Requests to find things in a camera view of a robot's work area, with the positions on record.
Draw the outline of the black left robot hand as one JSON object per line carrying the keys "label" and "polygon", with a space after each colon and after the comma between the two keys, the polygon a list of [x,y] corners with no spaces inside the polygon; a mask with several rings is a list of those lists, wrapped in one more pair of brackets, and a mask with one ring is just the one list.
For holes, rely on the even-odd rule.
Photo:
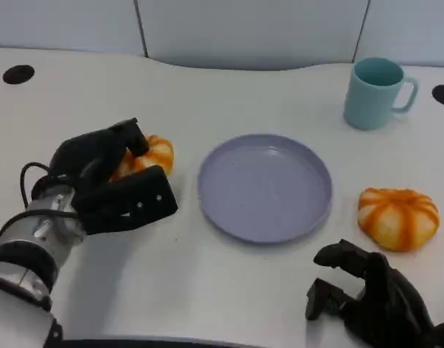
{"label": "black left robot hand", "polygon": [[125,154],[134,157],[149,150],[135,118],[63,141],[49,164],[49,174],[62,178],[77,192],[105,184],[119,168]]}

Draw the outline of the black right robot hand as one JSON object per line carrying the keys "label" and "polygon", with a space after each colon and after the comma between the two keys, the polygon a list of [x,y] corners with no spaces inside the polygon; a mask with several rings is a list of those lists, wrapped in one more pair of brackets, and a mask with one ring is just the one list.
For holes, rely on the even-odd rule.
{"label": "black right robot hand", "polygon": [[383,254],[367,252],[342,239],[321,248],[313,261],[340,268],[365,284],[354,298],[317,278],[307,293],[307,320],[318,320],[324,312],[335,316],[352,335],[371,347],[424,347],[425,336],[435,328],[426,305]]}

